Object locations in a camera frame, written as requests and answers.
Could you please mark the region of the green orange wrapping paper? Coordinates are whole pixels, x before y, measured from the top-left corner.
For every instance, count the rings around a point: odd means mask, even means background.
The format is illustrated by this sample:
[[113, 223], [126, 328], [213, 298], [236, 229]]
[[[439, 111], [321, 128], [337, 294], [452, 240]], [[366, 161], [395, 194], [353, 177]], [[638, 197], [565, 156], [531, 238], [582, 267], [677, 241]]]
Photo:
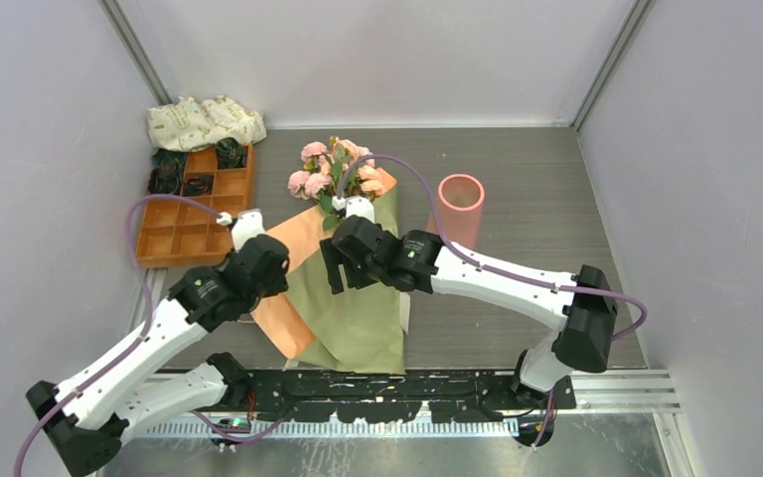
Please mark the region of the green orange wrapping paper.
[[380, 283], [333, 294], [314, 206], [267, 231], [289, 249], [288, 290], [263, 299], [252, 319], [289, 360], [339, 372], [404, 372], [409, 299]]

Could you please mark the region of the pink cylindrical vase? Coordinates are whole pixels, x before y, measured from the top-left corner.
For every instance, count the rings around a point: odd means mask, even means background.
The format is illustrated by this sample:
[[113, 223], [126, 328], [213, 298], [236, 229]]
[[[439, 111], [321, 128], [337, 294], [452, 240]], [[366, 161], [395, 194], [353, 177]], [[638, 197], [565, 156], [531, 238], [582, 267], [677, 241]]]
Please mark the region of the pink cylindrical vase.
[[479, 236], [485, 189], [475, 177], [452, 174], [438, 185], [435, 204], [439, 223], [446, 236], [467, 248], [474, 248]]

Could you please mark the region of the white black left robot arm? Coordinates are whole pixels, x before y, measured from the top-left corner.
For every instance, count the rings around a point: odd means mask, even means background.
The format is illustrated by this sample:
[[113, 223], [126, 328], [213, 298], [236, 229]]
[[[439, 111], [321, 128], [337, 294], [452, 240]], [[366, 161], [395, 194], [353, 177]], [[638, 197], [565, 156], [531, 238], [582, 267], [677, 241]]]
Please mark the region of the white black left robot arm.
[[190, 372], [148, 389], [144, 381], [172, 357], [222, 324], [287, 290], [288, 248], [259, 234], [218, 265], [189, 269], [131, 332], [102, 357], [58, 384], [39, 381], [26, 399], [72, 476], [110, 462], [141, 430], [183, 412], [244, 406], [247, 370], [229, 352], [215, 353]]

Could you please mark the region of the green paper flower bouquet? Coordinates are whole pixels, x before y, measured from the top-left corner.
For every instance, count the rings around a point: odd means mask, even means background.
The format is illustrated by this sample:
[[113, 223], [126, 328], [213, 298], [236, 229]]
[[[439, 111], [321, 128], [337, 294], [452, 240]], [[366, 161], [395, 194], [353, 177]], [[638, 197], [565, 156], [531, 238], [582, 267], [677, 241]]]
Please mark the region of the green paper flower bouquet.
[[389, 189], [374, 159], [348, 171], [358, 159], [371, 154], [369, 148], [337, 136], [328, 144], [310, 142], [300, 152], [303, 166], [289, 176], [287, 190], [294, 198], [315, 202], [323, 214], [323, 231], [330, 231], [342, 221], [333, 206], [340, 187], [344, 197], [361, 196], [370, 202]]

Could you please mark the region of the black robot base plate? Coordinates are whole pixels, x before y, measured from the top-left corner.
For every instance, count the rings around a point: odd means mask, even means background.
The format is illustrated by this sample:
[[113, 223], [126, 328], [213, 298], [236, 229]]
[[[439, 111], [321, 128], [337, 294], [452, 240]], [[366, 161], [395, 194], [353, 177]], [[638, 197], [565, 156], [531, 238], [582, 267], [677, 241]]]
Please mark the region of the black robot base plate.
[[547, 397], [531, 397], [513, 384], [512, 370], [408, 370], [403, 375], [360, 375], [325, 370], [252, 370], [247, 396], [233, 404], [202, 407], [262, 421], [278, 418], [322, 423], [411, 422], [426, 406], [433, 423], [498, 421], [536, 415]]

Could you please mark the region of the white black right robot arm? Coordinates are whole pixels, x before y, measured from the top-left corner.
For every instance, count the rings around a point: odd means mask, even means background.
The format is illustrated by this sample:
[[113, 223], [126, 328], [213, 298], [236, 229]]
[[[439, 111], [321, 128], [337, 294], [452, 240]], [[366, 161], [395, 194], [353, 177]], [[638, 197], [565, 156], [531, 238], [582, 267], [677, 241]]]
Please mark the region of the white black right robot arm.
[[398, 238], [358, 216], [320, 242], [332, 293], [380, 283], [399, 292], [466, 297], [530, 317], [549, 328], [521, 353], [511, 381], [515, 401], [534, 408], [572, 372], [608, 368], [618, 306], [605, 274], [550, 272], [495, 259], [414, 230]]

